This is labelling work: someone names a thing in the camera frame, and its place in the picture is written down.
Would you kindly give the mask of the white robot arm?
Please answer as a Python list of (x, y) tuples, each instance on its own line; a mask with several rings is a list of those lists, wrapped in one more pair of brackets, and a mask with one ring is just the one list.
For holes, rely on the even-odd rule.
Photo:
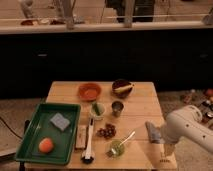
[(201, 124), (202, 113), (194, 105), (187, 105), (170, 112), (160, 127), (166, 144), (177, 144), (186, 137), (213, 154), (213, 131)]

